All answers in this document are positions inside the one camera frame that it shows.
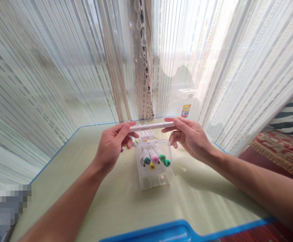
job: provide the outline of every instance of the clear plastic case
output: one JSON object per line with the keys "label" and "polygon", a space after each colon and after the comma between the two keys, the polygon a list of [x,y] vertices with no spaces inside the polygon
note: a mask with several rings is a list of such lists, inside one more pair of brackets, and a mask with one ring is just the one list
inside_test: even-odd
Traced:
{"label": "clear plastic case", "polygon": [[[169,141],[167,141],[166,139],[147,138],[147,139],[144,139],[144,142],[143,142],[143,138],[144,137],[139,138],[138,145],[136,146],[136,160],[137,160],[137,168],[139,171],[141,189],[146,190],[153,187],[169,184],[173,175],[173,172],[171,169],[172,154],[171,154],[171,147],[170,147]],[[161,154],[165,155],[166,156],[165,159],[163,159],[162,157],[164,161],[159,160],[159,164],[158,164],[152,160],[149,164],[145,164],[143,151],[145,149],[148,149],[149,147],[152,147],[153,151],[155,151],[155,148],[157,148]],[[169,166],[165,166],[164,164],[168,165],[167,161],[165,160],[169,160],[171,164]]]}

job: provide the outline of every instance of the plastic storage box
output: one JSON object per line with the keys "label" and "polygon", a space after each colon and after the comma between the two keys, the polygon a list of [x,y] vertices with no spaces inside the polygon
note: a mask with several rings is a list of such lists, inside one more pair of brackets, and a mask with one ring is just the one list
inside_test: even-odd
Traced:
{"label": "plastic storage box", "polygon": [[[150,169],[149,164],[146,164],[144,167],[144,161],[141,160],[141,156],[143,149],[149,146],[156,146],[166,156],[166,159],[171,162],[170,166],[166,167],[164,162],[160,160],[160,164],[154,162],[155,169],[153,170]],[[142,190],[170,183],[173,175],[171,169],[172,154],[170,143],[166,139],[149,139],[143,142],[143,137],[139,138],[138,145],[136,146],[136,161]]]}

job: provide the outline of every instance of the pixelated area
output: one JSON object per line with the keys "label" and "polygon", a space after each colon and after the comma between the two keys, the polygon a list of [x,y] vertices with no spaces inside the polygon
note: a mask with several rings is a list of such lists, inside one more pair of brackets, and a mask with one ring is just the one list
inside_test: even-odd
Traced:
{"label": "pixelated area", "polygon": [[0,185],[0,241],[31,202],[31,185]]}

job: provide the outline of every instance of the red rug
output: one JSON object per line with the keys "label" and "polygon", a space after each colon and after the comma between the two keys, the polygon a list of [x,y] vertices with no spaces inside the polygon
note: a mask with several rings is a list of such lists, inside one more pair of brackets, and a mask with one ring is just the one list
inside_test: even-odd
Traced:
{"label": "red rug", "polygon": [[277,130],[261,132],[251,147],[293,175],[293,137]]}

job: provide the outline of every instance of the yellow marker cap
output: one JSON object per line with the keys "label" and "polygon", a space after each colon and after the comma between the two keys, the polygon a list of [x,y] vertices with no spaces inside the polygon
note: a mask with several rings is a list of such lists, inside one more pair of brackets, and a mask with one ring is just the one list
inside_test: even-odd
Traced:
{"label": "yellow marker cap", "polygon": [[151,162],[149,164],[149,168],[150,168],[150,170],[154,170],[155,169],[155,164],[153,162]]}

